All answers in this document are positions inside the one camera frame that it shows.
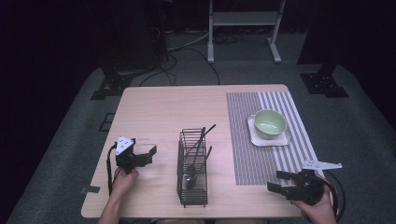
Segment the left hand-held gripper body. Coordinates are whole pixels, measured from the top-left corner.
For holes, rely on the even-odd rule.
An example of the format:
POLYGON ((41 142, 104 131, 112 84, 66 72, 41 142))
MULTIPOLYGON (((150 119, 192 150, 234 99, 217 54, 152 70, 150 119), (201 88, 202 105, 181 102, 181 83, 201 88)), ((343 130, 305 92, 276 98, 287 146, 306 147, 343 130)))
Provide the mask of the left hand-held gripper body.
POLYGON ((134 139, 120 136, 116 146, 116 164, 127 174, 136 167, 136 159, 140 156, 134 154, 134 139))

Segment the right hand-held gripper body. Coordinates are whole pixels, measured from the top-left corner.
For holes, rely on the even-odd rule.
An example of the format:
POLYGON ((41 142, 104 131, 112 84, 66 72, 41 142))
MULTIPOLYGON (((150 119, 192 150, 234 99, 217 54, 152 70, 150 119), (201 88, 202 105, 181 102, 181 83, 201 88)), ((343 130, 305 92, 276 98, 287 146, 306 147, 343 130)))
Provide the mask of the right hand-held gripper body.
POLYGON ((294 182, 293 187, 288 187, 285 196, 288 200, 303 201, 309 205, 317 204, 324 192, 325 185, 331 190, 332 205, 337 206, 338 199, 335 189, 323 179, 316 176, 316 171, 341 169, 341 163, 329 163, 324 161, 304 161, 302 171, 291 174, 290 179, 294 182))

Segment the person's left hand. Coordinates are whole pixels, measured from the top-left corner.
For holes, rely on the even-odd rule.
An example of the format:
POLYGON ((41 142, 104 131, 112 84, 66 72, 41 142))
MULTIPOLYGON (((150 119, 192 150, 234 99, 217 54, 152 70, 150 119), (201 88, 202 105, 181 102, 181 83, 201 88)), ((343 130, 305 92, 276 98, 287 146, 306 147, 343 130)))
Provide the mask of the person's left hand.
POLYGON ((133 188, 139 173, 133 169, 131 173, 127 174, 122 168, 118 168, 115 173, 115 178, 112 185, 112 197, 125 197, 133 188))

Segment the person's right hand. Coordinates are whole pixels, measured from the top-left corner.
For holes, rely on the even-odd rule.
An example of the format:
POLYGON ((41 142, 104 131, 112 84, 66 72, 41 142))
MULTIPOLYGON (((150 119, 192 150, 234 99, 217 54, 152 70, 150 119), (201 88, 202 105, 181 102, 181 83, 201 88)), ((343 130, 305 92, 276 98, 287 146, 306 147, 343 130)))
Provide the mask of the person's right hand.
POLYGON ((309 205, 303 201, 291 201, 290 203, 298 207, 302 211, 302 215, 309 218, 312 224, 337 224, 332 210, 331 197, 330 188, 324 186, 321 199, 315 205, 309 205))

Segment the white square plate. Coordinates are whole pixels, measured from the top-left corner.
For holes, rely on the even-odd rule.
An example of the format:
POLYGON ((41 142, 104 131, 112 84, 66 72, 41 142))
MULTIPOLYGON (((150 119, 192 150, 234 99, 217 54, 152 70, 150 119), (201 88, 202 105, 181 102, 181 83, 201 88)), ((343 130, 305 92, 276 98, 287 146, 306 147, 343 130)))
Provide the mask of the white square plate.
POLYGON ((250 134, 250 140, 257 147, 283 147, 287 146, 291 141, 290 130, 286 129, 281 135, 274 139, 264 139, 259 136, 254 126, 254 116, 247 118, 247 126, 250 134))

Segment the black tape square outline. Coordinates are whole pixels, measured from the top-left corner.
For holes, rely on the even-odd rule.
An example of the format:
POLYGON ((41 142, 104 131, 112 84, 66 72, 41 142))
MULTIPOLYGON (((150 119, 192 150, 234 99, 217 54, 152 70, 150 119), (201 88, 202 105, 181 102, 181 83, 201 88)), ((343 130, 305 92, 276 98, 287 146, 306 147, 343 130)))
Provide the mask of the black tape square outline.
POLYGON ((99 126, 98 131, 99 132, 109 132, 114 118, 115 118, 114 113, 106 113, 105 117, 103 118, 103 120, 99 126))

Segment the black spoon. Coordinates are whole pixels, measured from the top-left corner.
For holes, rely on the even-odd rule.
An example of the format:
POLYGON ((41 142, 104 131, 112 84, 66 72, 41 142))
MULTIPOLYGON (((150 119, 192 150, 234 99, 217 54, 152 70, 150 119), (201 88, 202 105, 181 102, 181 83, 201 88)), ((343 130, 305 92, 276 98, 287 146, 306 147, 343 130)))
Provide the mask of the black spoon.
POLYGON ((196 181, 196 168, 195 168, 195 162, 201 147, 201 144, 203 142, 203 138, 205 135, 205 127, 202 128, 200 138, 198 139, 197 143, 194 145, 193 149, 195 150, 194 158, 192 164, 187 168, 186 174, 184 175, 186 179, 186 189, 192 189, 195 185, 196 181))

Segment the grey tape strip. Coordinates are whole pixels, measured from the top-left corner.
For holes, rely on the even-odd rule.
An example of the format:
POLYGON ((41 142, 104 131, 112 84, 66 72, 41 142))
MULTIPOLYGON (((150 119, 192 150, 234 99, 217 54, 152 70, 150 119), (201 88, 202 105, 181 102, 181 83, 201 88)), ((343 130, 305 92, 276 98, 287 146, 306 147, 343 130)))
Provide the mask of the grey tape strip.
POLYGON ((96 187, 96 186, 88 186, 88 187, 82 187, 79 190, 80 194, 84 194, 86 195, 87 193, 98 193, 100 191, 100 187, 96 187))

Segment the long black utensil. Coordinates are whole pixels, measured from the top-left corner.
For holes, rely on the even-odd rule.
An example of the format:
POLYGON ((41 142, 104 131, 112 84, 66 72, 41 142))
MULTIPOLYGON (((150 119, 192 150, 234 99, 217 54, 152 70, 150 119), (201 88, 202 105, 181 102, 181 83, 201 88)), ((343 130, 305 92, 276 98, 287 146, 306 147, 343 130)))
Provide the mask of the long black utensil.
POLYGON ((185 129, 182 133, 184 134, 183 140, 186 147, 186 154, 189 155, 191 152, 197 152, 203 145, 205 136, 210 133, 216 124, 213 124, 209 129, 203 127, 201 129, 185 129))

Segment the green bowl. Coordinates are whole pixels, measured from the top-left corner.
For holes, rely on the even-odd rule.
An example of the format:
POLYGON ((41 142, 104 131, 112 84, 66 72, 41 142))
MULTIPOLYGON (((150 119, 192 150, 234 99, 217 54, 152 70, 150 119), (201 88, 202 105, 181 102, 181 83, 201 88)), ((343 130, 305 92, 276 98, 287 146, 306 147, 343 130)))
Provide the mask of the green bowl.
POLYGON ((258 111, 253 116, 253 124, 258 135, 264 139, 275 139, 288 128, 285 117, 271 109, 258 111))

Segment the short black utensil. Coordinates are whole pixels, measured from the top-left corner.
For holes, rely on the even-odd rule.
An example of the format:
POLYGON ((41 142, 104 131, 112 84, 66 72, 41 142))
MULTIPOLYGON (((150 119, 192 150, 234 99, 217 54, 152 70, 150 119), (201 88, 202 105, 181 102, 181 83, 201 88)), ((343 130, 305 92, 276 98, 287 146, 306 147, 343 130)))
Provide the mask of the short black utensil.
POLYGON ((204 170, 204 168, 206 167, 206 165, 207 165, 207 160, 208 160, 208 158, 209 158, 209 156, 210 156, 210 154, 211 154, 212 148, 213 148, 212 146, 209 147, 209 150, 207 151, 206 155, 204 156, 204 161, 203 161, 203 163, 202 163, 202 166, 200 167, 200 169, 199 169, 198 172, 201 173, 201 172, 204 170))

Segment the grey striped placemat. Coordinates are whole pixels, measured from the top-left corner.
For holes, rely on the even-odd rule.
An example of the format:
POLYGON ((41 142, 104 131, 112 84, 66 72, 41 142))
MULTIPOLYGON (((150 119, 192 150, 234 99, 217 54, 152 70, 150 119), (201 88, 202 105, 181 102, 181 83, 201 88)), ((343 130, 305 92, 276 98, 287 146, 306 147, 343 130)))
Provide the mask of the grey striped placemat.
POLYGON ((277 183, 276 171, 298 173, 304 161, 318 158, 289 92, 228 92, 226 99, 238 185, 277 183), (263 109, 275 110, 285 117, 291 136, 287 146, 257 147, 252 144, 248 117, 263 109))

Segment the black floor stand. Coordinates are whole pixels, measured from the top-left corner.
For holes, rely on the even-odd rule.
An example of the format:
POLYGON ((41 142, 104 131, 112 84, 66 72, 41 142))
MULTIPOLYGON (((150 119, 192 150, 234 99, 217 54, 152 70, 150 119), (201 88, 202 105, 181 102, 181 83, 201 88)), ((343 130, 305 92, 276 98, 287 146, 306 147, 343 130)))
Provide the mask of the black floor stand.
POLYGON ((298 60, 298 64, 321 64, 317 72, 301 73, 310 94, 324 94, 331 98, 347 97, 346 91, 332 77, 347 40, 345 18, 346 8, 338 0, 318 0, 298 60))
POLYGON ((159 56, 154 57, 153 64, 138 67, 131 63, 103 63, 101 70, 104 79, 98 90, 94 91, 91 100, 105 100, 107 96, 121 96, 135 77, 143 76, 159 68, 162 62, 169 61, 167 50, 161 50, 159 56))

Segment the white metal stand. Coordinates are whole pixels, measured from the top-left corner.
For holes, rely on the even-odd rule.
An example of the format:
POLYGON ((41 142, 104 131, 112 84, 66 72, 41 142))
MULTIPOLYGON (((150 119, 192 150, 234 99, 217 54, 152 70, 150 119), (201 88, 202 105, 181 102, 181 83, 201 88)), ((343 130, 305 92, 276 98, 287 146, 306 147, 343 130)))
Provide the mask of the white metal stand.
POLYGON ((282 59, 276 46, 276 38, 286 2, 287 0, 280 0, 278 9, 273 11, 216 12, 213 10, 213 0, 209 0, 207 61, 209 63, 213 63, 215 61, 213 34, 216 27, 272 26, 272 36, 267 38, 268 46, 272 53, 274 62, 282 63, 282 59))

